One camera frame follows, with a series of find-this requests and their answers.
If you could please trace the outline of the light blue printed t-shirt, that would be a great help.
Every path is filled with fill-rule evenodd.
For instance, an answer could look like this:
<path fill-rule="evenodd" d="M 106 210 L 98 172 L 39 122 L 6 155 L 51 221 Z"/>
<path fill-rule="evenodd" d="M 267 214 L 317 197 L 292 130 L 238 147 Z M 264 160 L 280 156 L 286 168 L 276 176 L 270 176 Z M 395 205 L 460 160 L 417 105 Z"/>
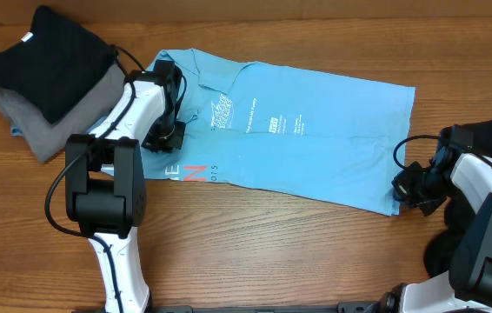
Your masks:
<path fill-rule="evenodd" d="M 207 52 L 163 50 L 187 85 L 183 146 L 142 153 L 151 180 L 230 183 L 398 213 L 391 182 L 403 157 L 413 87 Z"/>

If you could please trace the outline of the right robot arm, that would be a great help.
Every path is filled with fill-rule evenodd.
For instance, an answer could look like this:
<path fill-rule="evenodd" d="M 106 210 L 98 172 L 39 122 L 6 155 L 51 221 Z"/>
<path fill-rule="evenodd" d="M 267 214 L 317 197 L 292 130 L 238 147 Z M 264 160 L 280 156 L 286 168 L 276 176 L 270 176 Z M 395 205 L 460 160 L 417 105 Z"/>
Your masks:
<path fill-rule="evenodd" d="M 475 218 L 448 271 L 423 283 L 398 285 L 372 304 L 370 312 L 492 312 L 492 158 L 458 125 L 435 139 L 429 166 L 412 163 L 395 176 L 393 198 L 428 216 L 448 196 L 459 194 Z"/>

